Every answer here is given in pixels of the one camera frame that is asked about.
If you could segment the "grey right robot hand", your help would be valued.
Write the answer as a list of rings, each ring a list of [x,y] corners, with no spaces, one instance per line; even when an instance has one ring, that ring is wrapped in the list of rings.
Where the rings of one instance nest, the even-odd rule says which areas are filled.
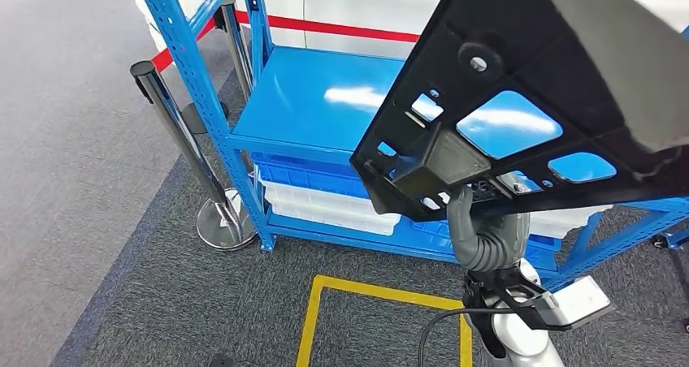
[[[454,256],[469,270],[489,272],[517,263],[529,237],[530,215],[472,218],[471,188],[465,186],[446,205]]]

